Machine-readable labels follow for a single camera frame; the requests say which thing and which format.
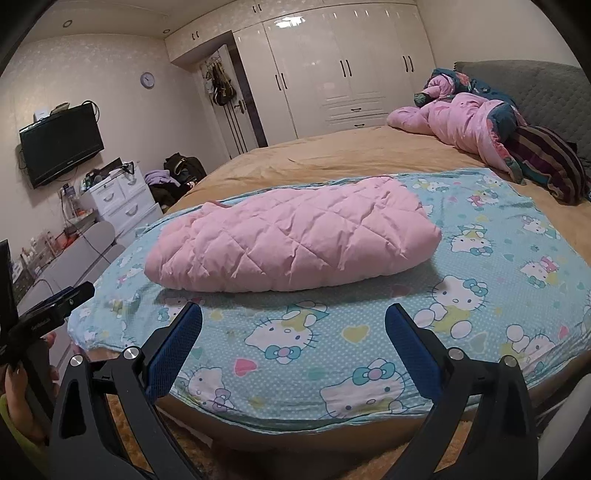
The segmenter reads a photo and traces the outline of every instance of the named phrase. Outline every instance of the wardrobe door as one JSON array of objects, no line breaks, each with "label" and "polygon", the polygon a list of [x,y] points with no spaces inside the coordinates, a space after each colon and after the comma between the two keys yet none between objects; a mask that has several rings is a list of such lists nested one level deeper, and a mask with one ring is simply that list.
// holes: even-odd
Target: wardrobe door
[{"label": "wardrobe door", "polygon": [[375,48],[372,30],[375,25],[368,10],[372,6],[340,5],[325,9],[339,44],[341,61],[353,100],[383,96],[380,89],[379,59],[376,60],[372,54]]},{"label": "wardrobe door", "polygon": [[396,33],[406,59],[411,84],[415,92],[424,89],[433,69],[433,52],[423,26],[423,21],[414,5],[393,4]]},{"label": "wardrobe door", "polygon": [[322,0],[252,0],[262,19],[289,15],[324,6]]},{"label": "wardrobe door", "polygon": [[386,97],[388,113],[402,106],[414,104],[414,89],[410,74],[407,73],[408,59],[398,41],[393,4],[362,5],[367,11],[369,31],[367,33],[373,48],[370,55],[378,69],[381,91]]},{"label": "wardrobe door", "polygon": [[264,22],[299,138],[327,133],[327,105],[350,102],[345,64],[325,8]]},{"label": "wardrobe door", "polygon": [[263,24],[244,28],[234,33],[234,38],[267,143],[270,146],[296,140],[281,76]]}]

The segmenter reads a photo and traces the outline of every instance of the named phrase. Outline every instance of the blanket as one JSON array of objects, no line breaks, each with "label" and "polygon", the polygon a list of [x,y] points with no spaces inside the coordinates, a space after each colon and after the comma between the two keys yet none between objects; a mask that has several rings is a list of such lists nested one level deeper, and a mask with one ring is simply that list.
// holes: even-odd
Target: blanket
[{"label": "blanket", "polygon": [[433,255],[441,230],[390,177],[206,203],[166,226],[153,282],[189,291],[296,291],[394,275]]},{"label": "blanket", "polygon": [[425,89],[416,93],[414,103],[421,108],[433,100],[442,99],[458,93],[473,93],[486,100],[501,100],[517,107],[513,98],[504,92],[493,89],[482,80],[470,78],[455,70],[435,69],[425,85]]},{"label": "blanket", "polygon": [[387,124],[410,133],[434,135],[447,145],[480,155],[489,166],[523,181],[519,164],[502,143],[523,117],[502,100],[487,100],[473,93],[458,93],[427,103],[421,108],[402,107],[388,115]]}]

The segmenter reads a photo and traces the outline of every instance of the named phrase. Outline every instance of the ceiling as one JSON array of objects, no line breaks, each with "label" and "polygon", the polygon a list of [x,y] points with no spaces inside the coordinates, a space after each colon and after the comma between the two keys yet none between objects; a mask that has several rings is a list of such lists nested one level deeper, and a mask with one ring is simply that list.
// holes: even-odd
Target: ceiling
[{"label": "ceiling", "polygon": [[197,17],[231,1],[58,0],[31,29],[24,42],[81,33],[166,38]]}]

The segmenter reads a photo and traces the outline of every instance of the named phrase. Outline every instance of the white drawer cabinet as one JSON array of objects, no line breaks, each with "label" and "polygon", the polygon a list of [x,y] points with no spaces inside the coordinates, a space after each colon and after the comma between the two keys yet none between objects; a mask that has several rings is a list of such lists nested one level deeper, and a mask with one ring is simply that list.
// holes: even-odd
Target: white drawer cabinet
[{"label": "white drawer cabinet", "polygon": [[80,204],[87,210],[97,210],[100,220],[111,223],[117,243],[124,247],[133,241],[133,230],[142,226],[142,219],[153,222],[162,217],[137,166],[133,175],[119,170],[94,185],[82,195]]}]

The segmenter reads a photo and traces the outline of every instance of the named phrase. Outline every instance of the hello kitty bedsheet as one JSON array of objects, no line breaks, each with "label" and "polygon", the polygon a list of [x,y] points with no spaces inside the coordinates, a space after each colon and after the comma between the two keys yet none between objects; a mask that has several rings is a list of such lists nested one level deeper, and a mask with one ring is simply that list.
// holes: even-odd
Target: hello kitty bedsheet
[{"label": "hello kitty bedsheet", "polygon": [[171,393],[258,432],[428,412],[385,333],[395,302],[447,347],[489,361],[513,355],[530,387],[588,348],[591,270],[530,198],[487,168],[396,177],[446,240],[418,267],[302,292],[168,290],[142,269],[160,229],[180,212],[150,226],[105,271],[94,298],[70,317],[69,333],[85,349],[121,350],[142,345],[188,300],[200,304],[203,330]]}]

